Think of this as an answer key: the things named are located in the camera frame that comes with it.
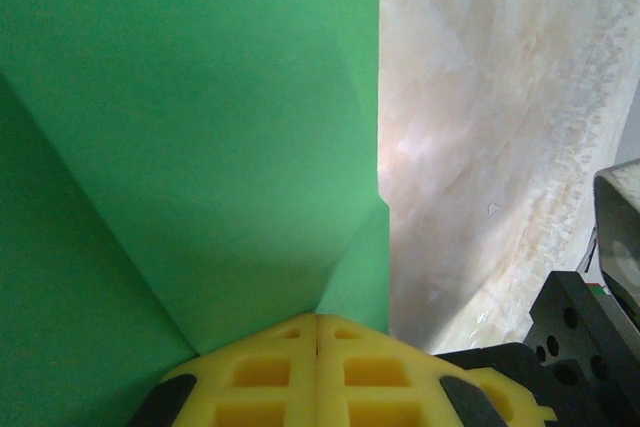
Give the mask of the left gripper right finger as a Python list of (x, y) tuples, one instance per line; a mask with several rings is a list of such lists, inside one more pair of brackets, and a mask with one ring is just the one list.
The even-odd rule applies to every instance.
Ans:
[(320, 426), (503, 426), (460, 367), (334, 315), (318, 317)]

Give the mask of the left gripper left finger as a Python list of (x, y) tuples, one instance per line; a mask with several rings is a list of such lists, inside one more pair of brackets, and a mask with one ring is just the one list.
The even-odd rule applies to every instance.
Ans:
[(302, 314), (168, 372), (129, 426), (315, 426), (318, 316)]

